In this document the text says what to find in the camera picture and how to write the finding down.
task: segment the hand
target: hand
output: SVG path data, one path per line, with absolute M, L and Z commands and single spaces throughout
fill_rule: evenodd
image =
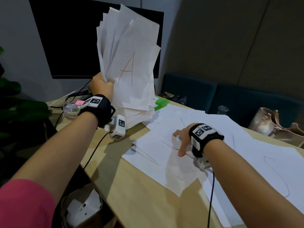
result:
M 183 157 L 186 154 L 186 148 L 188 145 L 191 144 L 191 138 L 189 136 L 189 130 L 191 129 L 192 126 L 196 125 L 198 123 L 192 123 L 189 126 L 187 126 L 186 128 L 182 129 L 182 130 L 177 130 L 173 133 L 173 136 L 178 136 L 181 140 L 181 147 L 178 151 L 178 156 L 179 157 Z
M 102 94 L 106 96 L 109 101 L 112 101 L 114 82 L 114 79 L 105 82 L 101 76 L 101 72 L 99 72 L 92 78 L 92 81 L 90 81 L 91 91 L 93 95 Z

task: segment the wooden desk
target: wooden desk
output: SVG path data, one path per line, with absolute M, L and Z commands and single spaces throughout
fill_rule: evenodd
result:
M 70 122 L 64 118 L 59 122 L 57 129 L 62 129 Z M 301 148 L 252 130 L 245 128 L 244 130 L 257 140 L 294 147 L 304 157 L 304 150 Z M 100 189 L 108 205 L 126 228 L 206 227 L 209 201 L 206 195 L 203 194 L 202 198 L 199 195 L 198 192 L 203 189 L 198 179 L 178 197 L 121 158 L 131 148 L 133 141 L 149 131 L 140 123 L 128 130 L 125 137 L 120 140 L 114 141 L 106 136 L 86 167 L 86 173 Z M 89 149 L 81 161 L 82 167 L 87 163 L 105 133 L 100 128 L 96 131 Z M 213 210 L 210 227 L 222 227 Z

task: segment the small container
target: small container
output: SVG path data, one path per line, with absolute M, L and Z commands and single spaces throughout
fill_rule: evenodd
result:
M 80 107 L 76 105 L 76 101 L 77 99 L 67 100 L 63 104 L 63 113 L 67 118 L 77 118 L 80 111 Z
M 223 105 L 220 105 L 217 108 L 217 114 L 226 115 L 228 111 L 229 111 L 228 107 L 225 107 Z

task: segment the black monitor screen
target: black monitor screen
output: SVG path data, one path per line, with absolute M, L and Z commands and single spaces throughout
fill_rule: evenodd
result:
M 102 14 L 120 5 L 93 0 L 29 0 L 53 78 L 91 78 L 100 72 L 96 27 Z M 129 7 L 159 24 L 161 46 L 164 13 Z M 160 53 L 154 66 L 158 78 Z

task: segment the black wrist strap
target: black wrist strap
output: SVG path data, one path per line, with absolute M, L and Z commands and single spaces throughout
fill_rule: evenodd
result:
M 83 112 L 91 112 L 98 119 L 98 127 L 104 128 L 104 126 L 112 120 L 112 116 L 116 110 L 113 106 L 111 106 L 111 102 L 106 96 L 102 94 L 97 94 L 95 96 L 102 98 L 102 100 L 98 103 L 98 106 L 90 107 L 88 105 L 87 107 L 82 108 L 79 114 L 82 114 Z M 93 101 L 94 96 L 88 100 L 89 102 Z
M 223 135 L 220 135 L 218 134 L 218 132 L 215 132 L 213 134 L 208 134 L 203 140 L 201 140 L 195 133 L 193 133 L 193 131 L 198 127 L 198 126 L 201 126 L 201 125 L 205 125 L 204 123 L 199 123 L 199 124 L 196 124 L 194 126 L 192 126 L 189 130 L 189 136 L 190 138 L 194 138 L 195 139 L 195 142 L 198 142 L 199 143 L 199 146 L 197 147 L 200 147 L 200 150 L 198 150 L 196 148 L 195 145 L 192 144 L 192 153 L 195 157 L 198 157 L 198 158 L 201 158 L 203 157 L 203 150 L 204 150 L 204 147 L 205 145 L 210 142 L 211 140 L 214 140 L 214 139 L 220 139 L 220 140 L 224 140 L 224 136 Z

